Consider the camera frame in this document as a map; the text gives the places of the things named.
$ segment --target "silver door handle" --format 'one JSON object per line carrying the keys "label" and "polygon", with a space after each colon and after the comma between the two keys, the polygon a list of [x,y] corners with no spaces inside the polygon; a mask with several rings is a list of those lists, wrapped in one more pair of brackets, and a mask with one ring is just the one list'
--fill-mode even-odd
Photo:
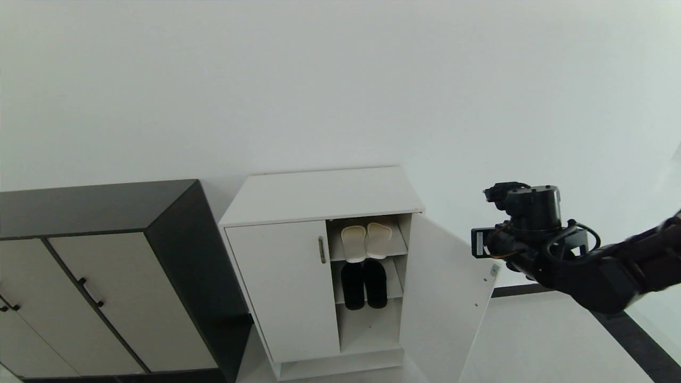
{"label": "silver door handle", "polygon": [[324,237],[320,235],[318,240],[319,240],[319,257],[321,257],[321,263],[326,263],[326,255],[324,254]]}
{"label": "silver door handle", "polygon": [[86,282],[87,282],[87,278],[85,278],[85,277],[80,278],[80,279],[78,280],[78,284],[81,285],[81,286],[83,287],[83,289],[85,290],[85,292],[86,292],[86,293],[90,296],[90,298],[95,302],[95,304],[97,305],[97,307],[102,307],[102,306],[104,306],[104,301],[101,300],[101,299],[100,299],[100,300],[95,299],[95,297],[92,295],[92,292],[89,291],[89,289],[85,286],[85,283],[86,283]]}
{"label": "silver door handle", "polygon": [[13,304],[7,302],[7,299],[5,299],[5,297],[2,296],[2,295],[0,295],[0,300],[2,300],[3,303],[5,303],[5,305],[2,308],[0,308],[0,311],[2,311],[3,313],[7,312],[8,307],[10,309],[12,309],[12,311],[19,311],[19,309],[21,308],[20,305],[13,305]]}

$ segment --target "cable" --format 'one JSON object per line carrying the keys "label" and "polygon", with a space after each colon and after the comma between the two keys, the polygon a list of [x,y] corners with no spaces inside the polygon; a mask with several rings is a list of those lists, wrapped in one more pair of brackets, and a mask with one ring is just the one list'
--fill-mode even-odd
{"label": "cable", "polygon": [[[572,235],[574,232],[579,230],[580,228],[585,229],[591,235],[596,238],[596,245],[591,249],[588,253],[584,254],[583,256],[577,257],[573,260],[563,260],[560,258],[556,258],[552,253],[551,253],[551,246],[554,243],[559,242],[561,239],[565,238],[566,236]],[[574,219],[570,219],[567,222],[567,228],[563,230],[562,232],[558,233],[556,236],[553,236],[551,239],[546,241],[544,246],[541,248],[541,253],[544,255],[545,258],[547,258],[550,262],[554,264],[583,264],[590,262],[594,257],[589,256],[589,253],[594,251],[595,249],[598,249],[601,246],[601,237],[590,227],[587,225],[580,224],[579,222],[575,221]]]}
{"label": "cable", "polygon": [[577,226],[578,228],[585,229],[586,231],[591,233],[591,235],[593,235],[594,238],[596,239],[596,245],[594,245],[594,247],[589,251],[594,251],[595,249],[598,249],[601,246],[601,237],[592,228],[579,222],[575,222],[575,226]]}

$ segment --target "slipper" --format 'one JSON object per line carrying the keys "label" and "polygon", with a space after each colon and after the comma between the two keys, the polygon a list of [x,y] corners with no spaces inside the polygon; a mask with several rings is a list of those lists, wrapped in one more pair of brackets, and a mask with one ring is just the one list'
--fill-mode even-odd
{"label": "slipper", "polygon": [[385,259],[387,246],[392,238],[392,229],[376,222],[371,222],[367,228],[369,237],[366,242],[366,256],[377,260]]}
{"label": "slipper", "polygon": [[348,226],[340,232],[343,253],[348,263],[359,263],[366,259],[365,236],[366,229],[363,226]]}
{"label": "slipper", "polygon": [[383,265],[377,260],[366,260],[362,274],[369,307],[374,309],[384,308],[387,305],[387,277]]}
{"label": "slipper", "polygon": [[345,307],[348,310],[359,310],[364,307],[364,280],[362,265],[346,263],[340,270],[340,284],[343,286]]}

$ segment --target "black handle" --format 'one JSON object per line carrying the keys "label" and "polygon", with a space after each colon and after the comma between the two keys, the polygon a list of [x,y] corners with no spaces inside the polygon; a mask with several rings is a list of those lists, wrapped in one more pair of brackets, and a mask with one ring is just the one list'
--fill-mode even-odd
{"label": "black handle", "polygon": [[4,312],[7,312],[7,308],[8,308],[8,307],[9,307],[10,309],[12,309],[12,311],[19,311],[19,309],[21,308],[20,305],[11,305],[9,302],[7,302],[7,299],[5,299],[5,297],[2,296],[2,295],[0,295],[0,299],[1,299],[1,300],[5,303],[5,305],[6,305],[5,307],[0,308],[0,311],[2,311],[3,313],[4,313]]}
{"label": "black handle", "polygon": [[[85,287],[86,282],[87,282],[87,279],[85,279],[85,277],[80,278],[78,280],[78,284],[81,285],[85,289],[85,292],[87,292],[87,294],[90,296],[90,299],[92,299],[94,301],[95,299],[92,297],[92,294],[90,294],[90,292]],[[95,301],[95,304],[97,305],[97,307],[102,307],[102,306],[104,306],[104,301]]]}

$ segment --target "white cabinet door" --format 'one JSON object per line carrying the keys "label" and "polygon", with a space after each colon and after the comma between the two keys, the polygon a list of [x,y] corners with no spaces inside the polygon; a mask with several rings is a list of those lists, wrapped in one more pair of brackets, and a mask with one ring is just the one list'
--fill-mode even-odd
{"label": "white cabinet door", "polygon": [[80,375],[142,373],[39,239],[0,242],[0,292]]}
{"label": "white cabinet door", "polygon": [[0,312],[0,361],[23,378],[78,376],[76,370],[11,310]]}
{"label": "white cabinet door", "polygon": [[326,222],[225,231],[274,362],[339,355]]}
{"label": "white cabinet door", "polygon": [[422,214],[411,220],[400,345],[431,383],[457,382],[498,266]]}
{"label": "white cabinet door", "polygon": [[217,367],[144,233],[50,244],[76,279],[87,280],[93,298],[104,302],[101,311],[151,371]]}

